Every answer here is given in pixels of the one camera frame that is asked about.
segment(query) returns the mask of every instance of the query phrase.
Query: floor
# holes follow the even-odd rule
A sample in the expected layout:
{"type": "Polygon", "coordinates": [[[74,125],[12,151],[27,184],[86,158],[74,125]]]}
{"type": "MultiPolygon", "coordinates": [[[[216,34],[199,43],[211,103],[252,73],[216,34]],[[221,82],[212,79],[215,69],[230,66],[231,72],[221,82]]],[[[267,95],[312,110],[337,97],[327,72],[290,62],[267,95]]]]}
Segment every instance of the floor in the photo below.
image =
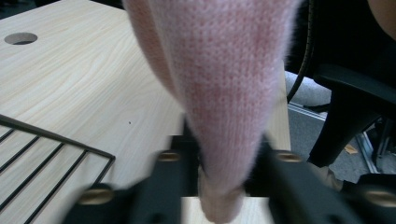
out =
{"type": "MultiPolygon", "coordinates": [[[[0,2],[0,20],[33,8],[35,8],[34,0],[2,0],[0,2]]],[[[295,78],[296,76],[293,74],[286,74],[287,90],[291,88],[295,78]]],[[[330,95],[331,92],[329,90],[321,88],[313,80],[306,78],[302,87],[293,98],[293,102],[297,105],[323,105],[330,102],[330,95]]],[[[304,159],[307,159],[324,121],[292,109],[289,112],[289,121],[291,149],[304,159]]],[[[348,154],[343,151],[331,166],[331,169],[335,172],[337,178],[356,182],[360,175],[369,173],[369,169],[364,162],[361,149],[356,140],[352,140],[350,145],[356,148],[358,153],[348,154]]],[[[383,161],[384,172],[396,174],[395,156],[387,152],[383,161]]]]}

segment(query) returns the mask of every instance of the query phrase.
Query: desk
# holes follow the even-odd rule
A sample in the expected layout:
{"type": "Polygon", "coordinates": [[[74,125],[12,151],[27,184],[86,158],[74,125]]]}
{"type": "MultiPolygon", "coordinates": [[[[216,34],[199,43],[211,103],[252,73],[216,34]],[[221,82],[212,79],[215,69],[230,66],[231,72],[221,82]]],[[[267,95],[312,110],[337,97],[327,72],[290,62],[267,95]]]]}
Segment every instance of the desk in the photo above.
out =
{"type": "MultiPolygon", "coordinates": [[[[117,157],[104,182],[127,187],[146,176],[150,155],[179,134],[182,109],[157,81],[137,46],[126,12],[85,0],[64,0],[0,21],[0,114],[102,149],[117,157]],[[38,36],[28,45],[9,45],[7,35],[38,36]]],[[[290,149],[284,77],[268,133],[273,146],[290,149]]],[[[26,141],[28,135],[16,136],[26,141]]],[[[7,153],[6,143],[0,155],[7,153]]],[[[51,141],[35,144],[49,153],[51,141]]],[[[0,215],[0,223],[21,223],[43,190],[78,154],[64,150],[0,215]]],[[[34,168],[24,155],[13,175],[0,176],[0,195],[34,168]]],[[[35,223],[57,222],[73,193],[91,183],[105,165],[91,156],[75,171],[35,223]]],[[[235,223],[263,223],[263,199],[247,199],[235,223]]],[[[186,223],[206,223],[197,199],[186,198],[186,223]]]]}

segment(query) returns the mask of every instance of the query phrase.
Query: pink knit fabric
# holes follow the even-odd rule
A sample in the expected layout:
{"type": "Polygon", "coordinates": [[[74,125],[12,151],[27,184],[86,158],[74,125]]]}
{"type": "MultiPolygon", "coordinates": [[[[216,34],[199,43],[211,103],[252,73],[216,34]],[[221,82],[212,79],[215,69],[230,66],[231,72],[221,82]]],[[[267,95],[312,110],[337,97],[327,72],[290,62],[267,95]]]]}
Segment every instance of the pink knit fabric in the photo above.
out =
{"type": "Polygon", "coordinates": [[[124,0],[151,68],[201,145],[202,207],[212,221],[231,221],[241,206],[299,3],[124,0]]]}

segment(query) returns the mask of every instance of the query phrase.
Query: desk grommet hole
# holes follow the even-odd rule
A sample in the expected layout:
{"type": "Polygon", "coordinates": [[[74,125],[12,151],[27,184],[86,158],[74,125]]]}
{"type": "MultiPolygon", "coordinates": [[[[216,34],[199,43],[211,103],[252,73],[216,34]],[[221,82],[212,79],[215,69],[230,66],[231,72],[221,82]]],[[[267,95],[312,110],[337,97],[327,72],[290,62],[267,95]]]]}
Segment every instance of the desk grommet hole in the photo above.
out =
{"type": "Polygon", "coordinates": [[[10,45],[27,45],[37,41],[38,36],[32,33],[15,33],[6,36],[4,41],[10,45]]]}

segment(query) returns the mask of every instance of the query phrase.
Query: black metal rod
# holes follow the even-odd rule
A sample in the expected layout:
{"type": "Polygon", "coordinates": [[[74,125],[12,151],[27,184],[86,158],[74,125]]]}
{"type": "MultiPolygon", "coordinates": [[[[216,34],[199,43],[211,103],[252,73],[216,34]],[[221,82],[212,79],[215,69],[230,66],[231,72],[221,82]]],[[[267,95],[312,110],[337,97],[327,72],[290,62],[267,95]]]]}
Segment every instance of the black metal rod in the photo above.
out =
{"type": "Polygon", "coordinates": [[[3,136],[0,137],[0,143],[6,140],[12,133],[14,133],[15,130],[11,129],[7,133],[3,134],[3,136]]]}
{"type": "Polygon", "coordinates": [[[38,175],[38,173],[56,156],[64,144],[57,146],[29,176],[0,204],[0,213],[15,197],[38,175]]]}
{"type": "Polygon", "coordinates": [[[94,184],[98,184],[102,181],[102,179],[105,177],[107,171],[110,169],[111,165],[113,165],[115,158],[109,158],[108,162],[105,166],[105,168],[103,168],[102,172],[99,174],[99,176],[96,178],[94,184]]]}
{"type": "Polygon", "coordinates": [[[11,159],[6,161],[6,163],[4,163],[4,165],[2,165],[0,167],[0,174],[2,174],[8,168],[8,166],[10,166],[15,160],[17,160],[21,155],[23,155],[23,153],[25,153],[26,150],[29,149],[29,147],[31,147],[39,138],[40,137],[36,136],[32,141],[30,141],[26,146],[24,146],[19,152],[17,152],[17,154],[15,154],[13,157],[11,157],[11,159]]]}
{"type": "Polygon", "coordinates": [[[55,187],[51,190],[51,192],[47,195],[47,197],[41,202],[41,204],[35,209],[32,215],[24,223],[31,223],[35,217],[41,212],[41,210],[46,206],[46,204],[51,200],[51,198],[56,194],[58,189],[64,184],[67,178],[73,174],[73,172],[78,168],[81,162],[84,160],[87,155],[88,150],[84,150],[78,159],[73,163],[73,165],[69,168],[69,170],[62,176],[61,180],[55,185],[55,187]]]}
{"type": "Polygon", "coordinates": [[[74,147],[81,147],[87,151],[90,151],[92,153],[95,153],[97,155],[100,155],[100,156],[103,156],[106,158],[114,158],[114,156],[111,155],[110,153],[104,152],[102,150],[98,150],[93,147],[86,146],[80,142],[63,137],[57,133],[52,133],[52,132],[46,131],[44,129],[37,128],[33,125],[20,122],[18,120],[6,117],[4,115],[0,115],[0,125],[7,126],[9,128],[13,128],[13,129],[20,130],[23,132],[32,133],[32,134],[35,134],[35,135],[38,135],[41,137],[46,137],[46,138],[49,138],[49,139],[52,139],[52,140],[55,140],[58,142],[62,142],[62,143],[65,143],[65,144],[68,144],[68,145],[71,145],[74,147]]]}

